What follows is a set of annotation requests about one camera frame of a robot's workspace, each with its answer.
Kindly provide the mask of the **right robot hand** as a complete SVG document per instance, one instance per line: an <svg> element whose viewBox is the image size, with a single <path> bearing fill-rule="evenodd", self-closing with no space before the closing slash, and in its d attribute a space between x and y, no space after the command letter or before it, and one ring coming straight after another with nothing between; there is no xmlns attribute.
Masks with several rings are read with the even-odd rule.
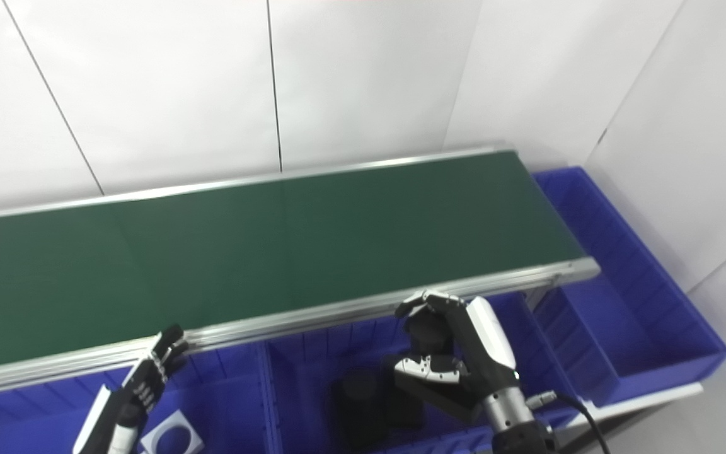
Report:
<svg viewBox="0 0 726 454"><path fill-rule="evenodd" d="M397 373L431 384L461 385L476 399L521 395L516 359L495 311L481 296L463 297L433 289L402 301L395 317L425 345L397 362Z"/></svg>

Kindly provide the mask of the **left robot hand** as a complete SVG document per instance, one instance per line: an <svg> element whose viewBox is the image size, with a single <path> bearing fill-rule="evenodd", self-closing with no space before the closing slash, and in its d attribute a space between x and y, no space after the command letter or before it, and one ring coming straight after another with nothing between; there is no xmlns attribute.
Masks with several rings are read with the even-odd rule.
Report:
<svg viewBox="0 0 726 454"><path fill-rule="evenodd" d="M73 443L73 453L136 453L149 414L170 377L185 365L189 342L183 328L156 334L118 388L102 385Z"/></svg>

